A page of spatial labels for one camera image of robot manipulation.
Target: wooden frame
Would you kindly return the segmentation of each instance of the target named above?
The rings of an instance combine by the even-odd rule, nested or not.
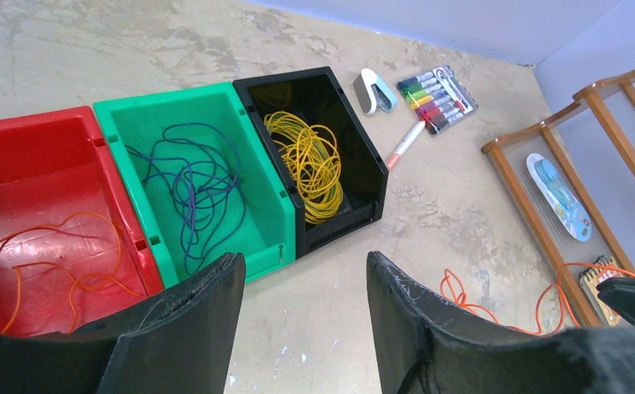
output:
[[[540,247],[545,253],[547,259],[550,261],[552,268],[559,273],[560,280],[566,295],[569,298],[569,302],[576,311],[581,323],[591,327],[601,326],[601,321],[591,307],[588,299],[583,294],[580,286],[578,285],[577,278],[574,277],[565,266],[566,263],[570,262],[564,261],[562,258],[558,246],[552,240],[547,228],[544,227],[539,213],[532,204],[530,197],[523,189],[523,184],[513,171],[513,168],[510,166],[507,157],[504,155],[503,148],[508,144],[540,136],[555,156],[556,161],[566,175],[569,184],[573,187],[577,197],[583,202],[583,206],[593,219],[593,224],[605,239],[605,243],[612,252],[613,256],[619,262],[619,265],[622,268],[635,273],[634,266],[624,253],[622,246],[617,241],[613,232],[607,226],[607,222],[602,217],[602,214],[598,210],[595,202],[588,194],[586,187],[583,185],[578,177],[578,174],[573,169],[569,158],[567,158],[566,154],[560,147],[559,141],[557,141],[551,131],[552,128],[560,125],[568,119],[571,119],[579,113],[590,110],[603,129],[605,129],[605,133],[608,137],[610,137],[610,140],[618,150],[622,159],[626,162],[627,166],[635,176],[635,148],[631,145],[627,136],[619,127],[618,122],[614,119],[604,101],[605,98],[622,91],[635,110],[634,82],[635,69],[620,76],[598,80],[595,84],[579,90],[573,96],[573,103],[551,115],[547,119],[520,131],[499,136],[482,146],[482,152],[488,154],[491,161],[496,165],[496,168],[509,188],[512,197],[518,203],[521,213],[528,221],[530,229],[535,234]]]

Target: black plastic bin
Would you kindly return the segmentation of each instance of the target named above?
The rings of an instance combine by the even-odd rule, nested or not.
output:
[[[233,85],[296,208],[296,258],[382,218],[387,167],[330,67],[236,80]],[[305,222],[305,204],[264,126],[264,116],[280,110],[309,125],[327,126],[337,138],[345,199],[338,214],[323,224]]]

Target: wooden shelf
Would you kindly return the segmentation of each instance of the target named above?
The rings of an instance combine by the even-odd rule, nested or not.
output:
[[[605,105],[605,99],[623,92],[635,111],[634,82],[635,69],[620,76],[599,80],[579,90],[573,96],[573,103],[561,111],[528,128],[501,135],[482,147],[482,152],[489,155],[495,164],[552,268],[559,273],[569,302],[585,326],[599,327],[602,324],[578,285],[578,272],[581,270],[572,271],[565,264],[592,262],[599,254],[610,254],[622,268],[632,273],[635,273],[635,268],[573,169],[553,130],[579,113],[592,114],[635,177],[635,148]],[[553,162],[569,182],[573,193],[581,200],[597,229],[589,241],[577,242],[556,219],[527,174],[525,158],[530,153],[542,154]]]

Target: stapler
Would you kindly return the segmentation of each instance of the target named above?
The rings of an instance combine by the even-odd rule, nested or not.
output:
[[[392,93],[392,90],[370,68],[361,70],[359,76],[354,80],[354,90],[356,97],[359,98],[361,110],[366,115],[373,114],[378,108],[389,112],[397,104],[397,97]]]

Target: yellow wire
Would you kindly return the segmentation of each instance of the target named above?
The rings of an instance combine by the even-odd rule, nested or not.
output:
[[[320,224],[334,217],[344,199],[334,133],[323,125],[308,126],[284,111],[266,115],[264,125],[305,202],[305,221]],[[329,139],[319,136],[318,131]]]

